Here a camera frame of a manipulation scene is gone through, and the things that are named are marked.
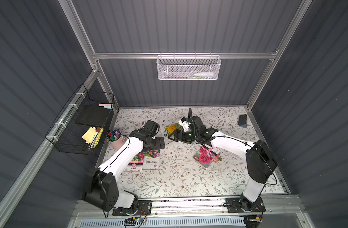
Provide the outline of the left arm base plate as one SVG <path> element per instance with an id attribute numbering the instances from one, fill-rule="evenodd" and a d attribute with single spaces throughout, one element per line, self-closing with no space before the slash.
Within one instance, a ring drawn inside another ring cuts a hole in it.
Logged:
<path id="1" fill-rule="evenodd" d="M 114 208 L 112 216 L 131 216 L 139 217 L 151 214 L 152 209 L 151 200 L 136 200 L 132 206 L 128 209 L 126 208 Z"/>

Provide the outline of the yellow sunflower seed packet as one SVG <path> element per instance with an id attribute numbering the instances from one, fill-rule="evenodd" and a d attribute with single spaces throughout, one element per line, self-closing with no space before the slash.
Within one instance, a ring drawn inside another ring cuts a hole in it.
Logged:
<path id="1" fill-rule="evenodd" d="M 172 123 L 165 127 L 167 136 L 171 135 L 175 130 L 180 129 L 179 123 Z"/>

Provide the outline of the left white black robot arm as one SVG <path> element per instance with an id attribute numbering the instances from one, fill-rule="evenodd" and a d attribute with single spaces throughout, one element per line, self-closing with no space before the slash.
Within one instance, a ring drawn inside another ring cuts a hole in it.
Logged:
<path id="1" fill-rule="evenodd" d="M 118 180 L 129 162 L 141 152 L 165 148 L 164 138 L 157 137 L 158 123 L 148 120 L 143 127 L 120 138 L 125 142 L 116 153 L 102 163 L 86 179 L 83 200 L 104 212 L 113 208 L 135 208 L 138 197 L 128 191 L 121 191 Z"/>

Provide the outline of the purple pink flower seed packet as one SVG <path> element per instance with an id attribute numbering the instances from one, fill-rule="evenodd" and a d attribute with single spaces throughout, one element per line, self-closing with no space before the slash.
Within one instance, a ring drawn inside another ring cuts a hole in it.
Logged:
<path id="1" fill-rule="evenodd" d="M 144 153 L 138 153 L 125 167 L 124 172 L 130 173 L 130 172 L 141 172 L 144 165 Z"/>

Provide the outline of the mixed flowers pink label packet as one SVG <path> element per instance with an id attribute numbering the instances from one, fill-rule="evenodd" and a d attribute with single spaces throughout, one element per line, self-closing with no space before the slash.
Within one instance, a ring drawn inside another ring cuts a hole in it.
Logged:
<path id="1" fill-rule="evenodd" d="M 144 153 L 143 170 L 157 170 L 160 162 L 160 149 Z"/>

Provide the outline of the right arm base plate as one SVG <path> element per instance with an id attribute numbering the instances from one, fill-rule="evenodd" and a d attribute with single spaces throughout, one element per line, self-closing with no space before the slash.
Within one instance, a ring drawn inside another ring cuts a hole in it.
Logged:
<path id="1" fill-rule="evenodd" d="M 223 207 L 227 208 L 228 213 L 240 213 L 240 212 L 260 212 L 266 211 L 264 202 L 261 197 L 258 197 L 255 202 L 251 202 L 243 195 L 240 197 L 226 198 L 222 204 Z"/>

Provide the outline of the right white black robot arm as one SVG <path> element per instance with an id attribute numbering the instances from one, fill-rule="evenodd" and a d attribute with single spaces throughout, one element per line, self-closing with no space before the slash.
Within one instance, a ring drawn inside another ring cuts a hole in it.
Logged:
<path id="1" fill-rule="evenodd" d="M 254 203 L 277 167 L 277 162 L 266 142 L 249 142 L 226 135 L 215 128 L 206 128 L 198 116 L 179 120 L 179 129 L 174 130 L 173 140 L 183 143 L 196 143 L 223 149 L 244 159 L 247 163 L 249 180 L 241 200 Z"/>

